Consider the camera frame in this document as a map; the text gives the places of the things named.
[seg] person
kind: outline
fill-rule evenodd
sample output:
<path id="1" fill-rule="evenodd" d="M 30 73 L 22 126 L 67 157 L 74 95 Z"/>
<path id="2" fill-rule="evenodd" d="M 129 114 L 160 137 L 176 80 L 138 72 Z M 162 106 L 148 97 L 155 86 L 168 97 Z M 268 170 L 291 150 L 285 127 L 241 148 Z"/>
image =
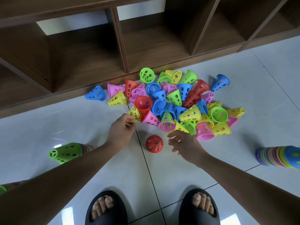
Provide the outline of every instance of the person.
<path id="1" fill-rule="evenodd" d="M 128 144 L 136 129 L 133 120 L 123 114 L 111 125 L 102 146 L 0 195 L 0 224 L 48 224 Z M 168 137 L 173 152 L 211 175 L 259 224 L 300 224 L 299 197 L 211 156 L 195 136 L 176 130 Z M 188 192 L 180 207 L 179 223 L 220 224 L 212 197 L 201 189 Z M 127 224 L 122 199 L 112 191 L 100 193 L 88 208 L 85 224 Z"/>

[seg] foot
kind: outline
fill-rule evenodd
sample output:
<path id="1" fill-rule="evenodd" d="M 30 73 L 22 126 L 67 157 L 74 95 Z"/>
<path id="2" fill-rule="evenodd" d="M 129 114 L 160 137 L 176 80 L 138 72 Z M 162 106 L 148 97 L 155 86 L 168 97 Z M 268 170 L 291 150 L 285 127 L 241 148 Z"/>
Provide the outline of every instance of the foot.
<path id="1" fill-rule="evenodd" d="M 192 198 L 192 203 L 196 208 L 206 211 L 210 215 L 214 215 L 214 207 L 210 201 L 210 197 L 203 193 L 195 193 Z"/>
<path id="2" fill-rule="evenodd" d="M 114 206 L 113 199 L 110 196 L 100 197 L 96 200 L 92 208 L 92 221 L 95 221 L 102 214 L 107 213 Z"/>

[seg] person's right arm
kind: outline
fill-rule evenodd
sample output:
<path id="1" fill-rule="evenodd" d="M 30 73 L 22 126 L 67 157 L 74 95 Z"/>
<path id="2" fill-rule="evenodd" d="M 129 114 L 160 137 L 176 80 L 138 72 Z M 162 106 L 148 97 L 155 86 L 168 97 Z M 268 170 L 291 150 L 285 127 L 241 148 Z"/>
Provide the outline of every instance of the person's right arm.
<path id="1" fill-rule="evenodd" d="M 205 170 L 260 225 L 299 225 L 300 198 L 208 154 L 195 136 L 176 130 L 168 135 L 173 152 Z"/>

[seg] hand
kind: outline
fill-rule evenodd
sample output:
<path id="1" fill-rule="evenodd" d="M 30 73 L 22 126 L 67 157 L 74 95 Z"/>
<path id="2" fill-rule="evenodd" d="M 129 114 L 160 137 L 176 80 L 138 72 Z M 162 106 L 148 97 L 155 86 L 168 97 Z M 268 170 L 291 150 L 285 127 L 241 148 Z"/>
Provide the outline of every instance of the hand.
<path id="1" fill-rule="evenodd" d="M 105 144 L 111 145 L 118 151 L 122 150 L 128 144 L 137 128 L 133 122 L 134 120 L 135 118 L 128 114 L 123 114 L 119 117 L 112 123 Z"/>
<path id="2" fill-rule="evenodd" d="M 178 151 L 186 161 L 200 167 L 200 161 L 209 154 L 204 150 L 195 136 L 189 133 L 175 130 L 168 135 L 169 145 L 173 146 L 172 152 Z"/>

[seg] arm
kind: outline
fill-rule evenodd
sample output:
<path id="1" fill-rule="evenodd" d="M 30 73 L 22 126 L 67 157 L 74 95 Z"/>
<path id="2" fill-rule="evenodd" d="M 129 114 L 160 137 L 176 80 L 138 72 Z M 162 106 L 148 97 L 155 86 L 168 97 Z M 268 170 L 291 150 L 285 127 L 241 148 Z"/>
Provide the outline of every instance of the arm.
<path id="1" fill-rule="evenodd" d="M 111 125 L 102 146 L 0 195 L 0 224 L 48 224 L 128 144 L 136 129 L 133 120 L 130 115 L 122 115 Z M 19 206 L 22 210 L 15 214 L 13 208 Z"/>
<path id="2" fill-rule="evenodd" d="M 209 155 L 188 133 L 177 130 L 168 137 L 175 137 L 169 139 L 173 152 L 205 170 L 259 224 L 300 224 L 299 197 Z"/>

